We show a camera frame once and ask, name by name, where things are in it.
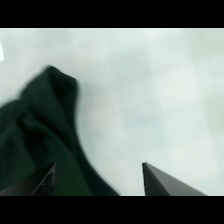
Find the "white surface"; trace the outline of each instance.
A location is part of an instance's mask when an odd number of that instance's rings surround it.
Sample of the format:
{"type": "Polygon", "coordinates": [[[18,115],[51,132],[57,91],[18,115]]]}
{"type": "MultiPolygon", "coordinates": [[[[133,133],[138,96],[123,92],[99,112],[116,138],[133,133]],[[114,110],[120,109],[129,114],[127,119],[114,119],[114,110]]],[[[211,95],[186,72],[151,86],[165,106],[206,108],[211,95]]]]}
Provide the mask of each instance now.
{"type": "Polygon", "coordinates": [[[223,39],[223,29],[0,29],[0,105],[51,64],[79,80],[80,141],[119,193],[144,194],[147,161],[224,195],[223,39]]]}

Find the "cloth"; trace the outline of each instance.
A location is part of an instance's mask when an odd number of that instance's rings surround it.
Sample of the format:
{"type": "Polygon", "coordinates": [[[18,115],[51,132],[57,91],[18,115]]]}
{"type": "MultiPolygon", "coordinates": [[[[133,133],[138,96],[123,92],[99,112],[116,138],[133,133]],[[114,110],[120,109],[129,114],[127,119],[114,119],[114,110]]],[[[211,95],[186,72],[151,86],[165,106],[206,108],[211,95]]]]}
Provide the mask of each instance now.
{"type": "Polygon", "coordinates": [[[49,66],[0,110],[0,190],[56,163],[54,196],[113,196],[87,161],[74,127],[78,84],[49,66]]]}

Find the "plaid pattern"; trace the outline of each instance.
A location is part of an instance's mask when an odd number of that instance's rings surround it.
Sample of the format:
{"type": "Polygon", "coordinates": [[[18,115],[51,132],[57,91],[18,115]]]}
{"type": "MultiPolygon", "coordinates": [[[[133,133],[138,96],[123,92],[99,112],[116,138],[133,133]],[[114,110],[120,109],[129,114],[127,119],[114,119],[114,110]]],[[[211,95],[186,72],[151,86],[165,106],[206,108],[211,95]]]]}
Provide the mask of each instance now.
{"type": "Polygon", "coordinates": [[[224,195],[223,38],[223,29],[0,29],[0,102],[52,64],[79,80],[81,144],[118,192],[144,195],[147,161],[224,195]]]}

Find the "green fabric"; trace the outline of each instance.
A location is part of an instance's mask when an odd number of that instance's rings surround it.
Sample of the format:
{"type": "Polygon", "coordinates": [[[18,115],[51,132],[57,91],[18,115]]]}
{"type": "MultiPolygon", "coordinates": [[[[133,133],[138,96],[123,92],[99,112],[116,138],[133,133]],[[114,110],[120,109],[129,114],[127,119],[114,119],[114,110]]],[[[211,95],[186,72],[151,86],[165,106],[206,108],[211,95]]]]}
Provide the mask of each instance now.
{"type": "Polygon", "coordinates": [[[56,162],[53,195],[117,195],[94,171],[74,127],[78,84],[49,66],[0,109],[0,190],[56,162]]]}

